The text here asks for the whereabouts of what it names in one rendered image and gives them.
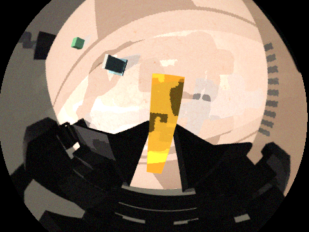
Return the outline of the yellow bar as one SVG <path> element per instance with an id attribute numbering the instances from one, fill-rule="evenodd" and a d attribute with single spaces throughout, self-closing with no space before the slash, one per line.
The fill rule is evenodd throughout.
<path id="1" fill-rule="evenodd" d="M 185 77 L 152 74 L 147 172 L 162 173 L 180 114 Z"/>

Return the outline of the green cube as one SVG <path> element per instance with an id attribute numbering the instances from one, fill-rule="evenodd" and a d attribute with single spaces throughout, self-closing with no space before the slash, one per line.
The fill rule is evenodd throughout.
<path id="1" fill-rule="evenodd" d="M 83 44 L 84 44 L 85 40 L 84 39 L 81 39 L 79 37 L 77 38 L 74 38 L 72 40 L 72 44 L 71 44 L 71 47 L 73 47 L 74 49 L 83 49 Z"/>

